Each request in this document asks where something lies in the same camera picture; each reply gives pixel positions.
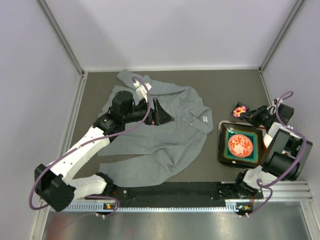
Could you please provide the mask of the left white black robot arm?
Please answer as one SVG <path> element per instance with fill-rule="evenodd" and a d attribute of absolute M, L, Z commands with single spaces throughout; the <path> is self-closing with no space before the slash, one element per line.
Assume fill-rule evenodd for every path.
<path fill-rule="evenodd" d="M 102 148 L 121 134 L 128 133 L 126 125 L 160 126 L 174 121 L 157 98 L 142 96 L 135 103 L 131 92 L 115 94 L 111 106 L 89 128 L 88 132 L 59 161 L 40 164 L 34 171 L 34 190 L 50 207 L 60 212 L 72 201 L 91 195 L 111 192 L 113 181 L 104 173 L 75 179 L 76 173 Z"/>

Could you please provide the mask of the grey button-up shirt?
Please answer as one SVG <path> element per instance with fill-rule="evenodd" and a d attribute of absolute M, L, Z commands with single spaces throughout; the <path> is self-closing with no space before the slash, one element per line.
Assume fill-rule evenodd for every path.
<path fill-rule="evenodd" d="M 99 157 L 131 155 L 132 158 L 101 163 L 99 171 L 119 187 L 147 187 L 162 184 L 189 166 L 200 154 L 207 136 L 214 130 L 212 109 L 190 86 L 141 76 L 174 120 L 160 126 L 142 124 L 118 136 L 98 152 Z"/>

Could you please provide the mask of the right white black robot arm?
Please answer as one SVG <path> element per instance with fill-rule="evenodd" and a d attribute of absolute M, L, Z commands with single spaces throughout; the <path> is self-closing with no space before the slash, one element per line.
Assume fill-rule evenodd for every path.
<path fill-rule="evenodd" d="M 253 197 L 263 187 L 279 181 L 295 181 L 300 176 L 313 143 L 288 125 L 293 113 L 292 107 L 282 103 L 255 110 L 238 105 L 234 110 L 235 117 L 266 130 L 263 137 L 266 150 L 261 163 L 236 178 L 234 187 L 240 198 Z"/>

